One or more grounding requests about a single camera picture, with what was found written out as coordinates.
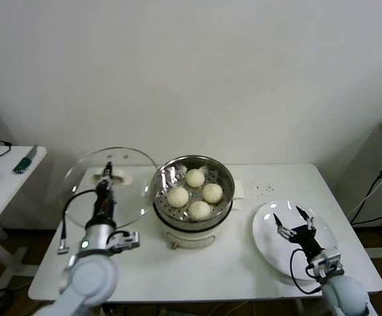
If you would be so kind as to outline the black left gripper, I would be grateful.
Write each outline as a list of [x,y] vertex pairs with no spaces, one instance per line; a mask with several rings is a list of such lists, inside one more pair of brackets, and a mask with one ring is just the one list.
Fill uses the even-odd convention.
[[111,189],[113,179],[113,165],[108,162],[103,170],[103,180],[100,181],[95,189],[97,199],[94,203],[94,219],[99,223],[115,224],[113,213],[115,200]]

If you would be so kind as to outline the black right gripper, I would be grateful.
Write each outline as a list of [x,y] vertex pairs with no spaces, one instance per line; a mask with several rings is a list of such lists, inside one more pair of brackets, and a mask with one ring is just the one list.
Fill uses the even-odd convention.
[[274,213],[273,216],[277,226],[277,233],[285,240],[300,245],[307,260],[312,260],[323,251],[323,248],[315,239],[317,230],[314,225],[314,218],[309,216],[308,213],[299,206],[297,206],[296,209],[306,223],[291,230],[283,226],[278,216]]

